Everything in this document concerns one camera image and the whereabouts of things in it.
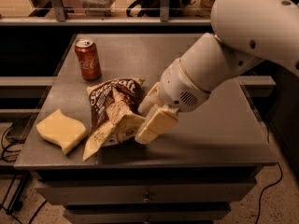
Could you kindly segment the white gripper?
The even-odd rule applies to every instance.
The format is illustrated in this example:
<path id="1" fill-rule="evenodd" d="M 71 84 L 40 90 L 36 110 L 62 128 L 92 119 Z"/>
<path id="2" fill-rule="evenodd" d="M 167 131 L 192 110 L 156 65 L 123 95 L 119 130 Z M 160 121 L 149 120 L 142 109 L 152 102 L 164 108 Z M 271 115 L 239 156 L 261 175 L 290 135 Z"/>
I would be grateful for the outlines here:
<path id="1" fill-rule="evenodd" d="M 193 84 L 180 59 L 175 59 L 138 107 L 139 114 L 146 118 L 137 131 L 136 142 L 148 144 L 166 133 L 177 125 L 178 112 L 195 110 L 209 95 Z M 167 105 L 159 106 L 160 99 Z"/>

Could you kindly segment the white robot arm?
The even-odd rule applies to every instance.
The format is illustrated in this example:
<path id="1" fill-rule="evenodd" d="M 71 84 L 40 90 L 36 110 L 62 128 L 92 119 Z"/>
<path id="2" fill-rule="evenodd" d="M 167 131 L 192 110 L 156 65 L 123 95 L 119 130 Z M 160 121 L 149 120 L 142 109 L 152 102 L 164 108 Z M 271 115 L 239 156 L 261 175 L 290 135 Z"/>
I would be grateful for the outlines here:
<path id="1" fill-rule="evenodd" d="M 163 72 L 138 108 L 136 142 L 147 144 L 204 103 L 224 81 L 267 60 L 299 76 L 299 7 L 291 0 L 215 0 L 213 32 Z"/>

